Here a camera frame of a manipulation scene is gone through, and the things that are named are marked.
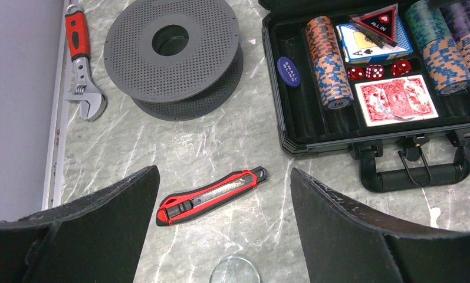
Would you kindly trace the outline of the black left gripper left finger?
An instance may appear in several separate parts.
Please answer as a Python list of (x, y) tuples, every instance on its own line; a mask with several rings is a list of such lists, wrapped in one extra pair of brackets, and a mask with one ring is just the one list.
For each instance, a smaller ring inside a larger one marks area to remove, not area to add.
[(160, 174), (145, 167), (69, 203), (0, 221), (0, 282), (133, 282)]

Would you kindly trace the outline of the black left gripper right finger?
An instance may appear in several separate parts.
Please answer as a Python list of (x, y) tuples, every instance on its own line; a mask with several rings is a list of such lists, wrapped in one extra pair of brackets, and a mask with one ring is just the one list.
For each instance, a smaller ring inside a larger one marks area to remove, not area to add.
[(470, 232), (388, 215), (297, 168), (290, 177), (311, 282), (470, 282)]

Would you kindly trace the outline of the grey poker chip stack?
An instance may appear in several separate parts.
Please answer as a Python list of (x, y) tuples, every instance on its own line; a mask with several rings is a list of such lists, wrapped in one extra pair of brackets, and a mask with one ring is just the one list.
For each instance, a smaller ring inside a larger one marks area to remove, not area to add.
[(354, 95), (341, 55), (329, 54), (314, 63), (318, 91), (323, 106), (337, 110), (351, 105)]

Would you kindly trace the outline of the black poker set case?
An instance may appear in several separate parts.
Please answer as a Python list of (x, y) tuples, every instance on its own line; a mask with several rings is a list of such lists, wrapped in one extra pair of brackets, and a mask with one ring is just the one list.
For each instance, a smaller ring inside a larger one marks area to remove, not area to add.
[(470, 174), (470, 1), (261, 1), (282, 149), (392, 192)]

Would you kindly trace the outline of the blue small blind button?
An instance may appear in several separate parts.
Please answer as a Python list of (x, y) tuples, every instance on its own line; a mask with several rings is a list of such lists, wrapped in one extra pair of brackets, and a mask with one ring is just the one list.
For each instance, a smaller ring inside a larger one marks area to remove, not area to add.
[(300, 73), (296, 65), (287, 57), (280, 57), (277, 60), (277, 70), (286, 85), (296, 88), (300, 85)]

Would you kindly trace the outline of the red triangle token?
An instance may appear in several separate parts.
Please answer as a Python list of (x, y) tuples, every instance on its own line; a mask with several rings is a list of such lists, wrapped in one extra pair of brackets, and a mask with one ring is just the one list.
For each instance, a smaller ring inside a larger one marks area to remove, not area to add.
[(374, 17), (374, 19), (361, 20), (359, 17), (350, 17), (350, 23), (361, 31), (371, 42), (378, 47), (396, 47), (396, 28), (392, 19), (387, 22)]
[(397, 15), (398, 3), (365, 14), (350, 15), (349, 21), (378, 47), (396, 47)]

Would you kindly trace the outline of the orange poker chip stack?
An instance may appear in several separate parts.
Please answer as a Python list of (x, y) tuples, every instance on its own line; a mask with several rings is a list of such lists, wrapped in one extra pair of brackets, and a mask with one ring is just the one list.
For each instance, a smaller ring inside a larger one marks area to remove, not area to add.
[(313, 61), (326, 55), (340, 54), (329, 17), (320, 16), (310, 20), (305, 28), (305, 34)]

